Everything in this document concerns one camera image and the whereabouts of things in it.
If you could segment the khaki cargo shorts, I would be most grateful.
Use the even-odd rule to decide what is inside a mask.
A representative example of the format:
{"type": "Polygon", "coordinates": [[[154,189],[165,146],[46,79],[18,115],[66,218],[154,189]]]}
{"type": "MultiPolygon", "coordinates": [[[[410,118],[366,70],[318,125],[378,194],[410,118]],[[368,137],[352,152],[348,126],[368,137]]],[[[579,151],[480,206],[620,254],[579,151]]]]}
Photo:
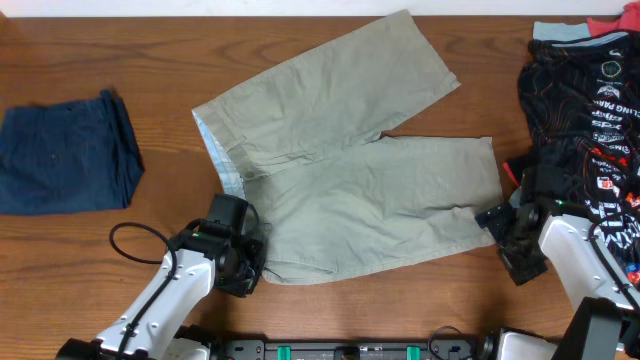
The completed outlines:
{"type": "Polygon", "coordinates": [[[264,278],[313,285],[484,247],[502,189],[492,141],[392,137],[458,86],[407,11],[193,110],[226,193],[257,210],[264,278]]]}

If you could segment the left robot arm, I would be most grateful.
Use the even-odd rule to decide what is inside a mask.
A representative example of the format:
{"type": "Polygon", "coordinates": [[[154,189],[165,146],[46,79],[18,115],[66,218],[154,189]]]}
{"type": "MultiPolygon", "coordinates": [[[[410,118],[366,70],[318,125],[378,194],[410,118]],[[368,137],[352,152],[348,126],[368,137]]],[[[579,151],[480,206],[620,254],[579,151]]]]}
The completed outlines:
{"type": "Polygon", "coordinates": [[[156,264],[157,273],[131,306],[93,340],[69,339],[57,358],[218,357],[218,341],[184,321],[214,290],[238,298],[254,292],[266,258],[259,215],[248,201],[217,194],[206,217],[160,239],[166,253],[156,264]]]}

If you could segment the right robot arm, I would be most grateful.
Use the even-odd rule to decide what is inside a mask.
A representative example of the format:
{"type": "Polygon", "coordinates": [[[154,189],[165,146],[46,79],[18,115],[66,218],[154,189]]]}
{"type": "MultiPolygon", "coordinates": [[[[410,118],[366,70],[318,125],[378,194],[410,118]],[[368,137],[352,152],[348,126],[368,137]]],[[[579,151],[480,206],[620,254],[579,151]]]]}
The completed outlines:
{"type": "Polygon", "coordinates": [[[603,220],[577,201],[584,180],[561,168],[527,168],[520,204],[476,216],[517,285],[554,266],[574,309],[562,338],[502,328],[487,336],[480,359],[613,359],[639,356],[639,292],[605,246],[603,220]]]}

